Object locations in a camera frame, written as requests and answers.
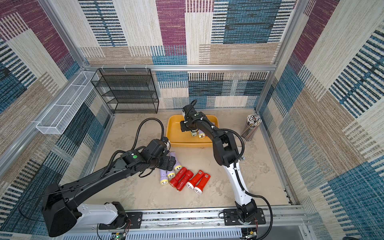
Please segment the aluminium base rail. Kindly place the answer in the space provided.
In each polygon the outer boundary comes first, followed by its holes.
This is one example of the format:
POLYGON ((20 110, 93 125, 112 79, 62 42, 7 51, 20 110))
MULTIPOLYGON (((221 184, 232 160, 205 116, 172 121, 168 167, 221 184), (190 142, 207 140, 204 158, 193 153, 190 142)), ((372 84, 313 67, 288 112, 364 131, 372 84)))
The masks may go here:
POLYGON ((235 210, 190 208, 128 211, 129 227, 78 226, 60 240, 314 240, 302 206, 262 206, 255 220, 242 225, 235 210))

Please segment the cup of pencils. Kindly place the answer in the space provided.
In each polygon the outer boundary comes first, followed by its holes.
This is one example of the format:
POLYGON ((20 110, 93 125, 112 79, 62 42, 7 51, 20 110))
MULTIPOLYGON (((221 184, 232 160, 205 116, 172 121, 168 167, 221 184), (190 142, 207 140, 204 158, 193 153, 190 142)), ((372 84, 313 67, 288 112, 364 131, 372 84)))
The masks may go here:
POLYGON ((244 140, 247 142, 251 141, 261 123, 262 119, 258 114, 253 113, 248 115, 245 128, 241 133, 241 137, 244 138, 244 140))

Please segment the purple flashlight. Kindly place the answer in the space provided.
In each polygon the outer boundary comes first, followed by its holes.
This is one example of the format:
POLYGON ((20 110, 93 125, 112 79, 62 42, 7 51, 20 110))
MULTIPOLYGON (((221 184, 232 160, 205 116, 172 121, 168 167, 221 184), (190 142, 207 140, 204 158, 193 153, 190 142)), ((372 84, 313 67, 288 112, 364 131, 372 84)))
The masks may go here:
POLYGON ((204 133, 203 131, 199 130, 199 131, 198 131, 198 137, 199 137, 200 139, 203 139, 203 138, 206 137, 206 135, 205 135, 205 133, 204 133))
POLYGON ((169 183, 168 175, 166 170, 160 169, 160 184, 166 185, 169 183))
POLYGON ((176 176, 176 173, 174 171, 167 171, 167 177, 168 179, 172 179, 176 176))
POLYGON ((170 152, 170 156, 173 157, 175 159, 175 161, 176 161, 175 165, 174 165, 174 170, 177 171, 177 172, 180 171, 183 168, 183 166, 178 161, 176 153, 175 152, 170 152))

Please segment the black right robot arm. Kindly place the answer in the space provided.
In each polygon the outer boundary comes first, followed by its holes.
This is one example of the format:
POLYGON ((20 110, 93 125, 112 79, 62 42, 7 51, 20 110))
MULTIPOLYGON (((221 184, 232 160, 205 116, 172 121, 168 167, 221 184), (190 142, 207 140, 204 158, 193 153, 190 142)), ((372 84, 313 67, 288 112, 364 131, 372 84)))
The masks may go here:
POLYGON ((267 230, 252 240, 264 240, 273 227, 273 211, 268 200, 261 195, 248 192, 240 170, 240 159, 244 156, 246 144, 242 137, 234 130, 223 129, 214 125, 203 112, 197 112, 197 100, 182 108, 184 120, 181 121, 182 132, 202 131, 212 141, 216 162, 224 167, 235 194, 236 213, 241 224, 257 223, 258 206, 255 199, 263 200, 270 213, 270 223, 267 230))

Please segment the red flashlight rightmost lower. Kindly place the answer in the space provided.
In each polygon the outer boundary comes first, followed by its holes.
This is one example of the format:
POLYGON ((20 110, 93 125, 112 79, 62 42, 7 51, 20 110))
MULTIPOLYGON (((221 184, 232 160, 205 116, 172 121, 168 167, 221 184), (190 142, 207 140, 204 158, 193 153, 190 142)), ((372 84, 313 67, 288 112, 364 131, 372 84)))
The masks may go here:
POLYGON ((199 181, 199 183, 194 187, 194 191, 198 194, 201 195, 203 193, 204 187, 206 186, 207 182, 210 180, 211 175, 209 174, 204 174, 202 179, 199 181))

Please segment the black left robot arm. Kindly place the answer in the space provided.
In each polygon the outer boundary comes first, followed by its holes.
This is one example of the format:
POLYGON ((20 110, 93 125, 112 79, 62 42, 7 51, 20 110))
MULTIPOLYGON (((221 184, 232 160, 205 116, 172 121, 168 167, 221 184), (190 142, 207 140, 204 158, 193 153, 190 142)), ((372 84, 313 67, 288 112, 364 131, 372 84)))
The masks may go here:
POLYGON ((36 199, 42 202, 43 223, 49 237, 58 237, 71 230, 85 217, 79 206, 108 186, 135 174, 144 178, 147 169, 171 171, 176 160, 168 155, 168 145, 168 138, 161 135, 147 146, 133 145, 129 151, 115 151, 104 168, 82 179, 62 186, 57 183, 47 186, 44 194, 36 199))

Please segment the red flashlight lower left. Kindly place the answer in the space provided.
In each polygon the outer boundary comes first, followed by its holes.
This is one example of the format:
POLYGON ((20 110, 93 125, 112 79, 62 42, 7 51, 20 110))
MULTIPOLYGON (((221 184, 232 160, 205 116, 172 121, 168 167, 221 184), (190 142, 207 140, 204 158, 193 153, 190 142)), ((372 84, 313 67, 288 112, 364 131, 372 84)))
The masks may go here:
POLYGON ((175 188, 179 184, 180 180, 184 177, 187 170, 187 168, 182 167, 181 170, 176 174, 176 176, 170 180, 170 185, 175 188))

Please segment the yellow plastic storage tray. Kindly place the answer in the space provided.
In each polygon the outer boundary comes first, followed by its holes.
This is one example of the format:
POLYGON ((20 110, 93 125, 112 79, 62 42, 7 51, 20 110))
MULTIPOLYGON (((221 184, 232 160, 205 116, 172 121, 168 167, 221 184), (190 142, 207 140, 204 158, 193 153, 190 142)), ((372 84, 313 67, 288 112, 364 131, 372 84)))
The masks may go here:
POLYGON ((193 137, 191 131, 182 132, 180 122, 184 120, 182 115, 173 115, 168 120, 167 138, 172 147, 180 148, 211 148, 213 146, 210 138, 193 137))

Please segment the white mesh wall basket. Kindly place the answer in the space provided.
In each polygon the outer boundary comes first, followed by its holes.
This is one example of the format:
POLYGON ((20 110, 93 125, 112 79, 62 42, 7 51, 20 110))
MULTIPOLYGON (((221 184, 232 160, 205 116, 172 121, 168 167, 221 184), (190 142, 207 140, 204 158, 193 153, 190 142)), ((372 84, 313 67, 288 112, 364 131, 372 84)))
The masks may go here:
POLYGON ((81 72, 36 125, 44 135, 62 135, 93 89, 94 72, 81 72))

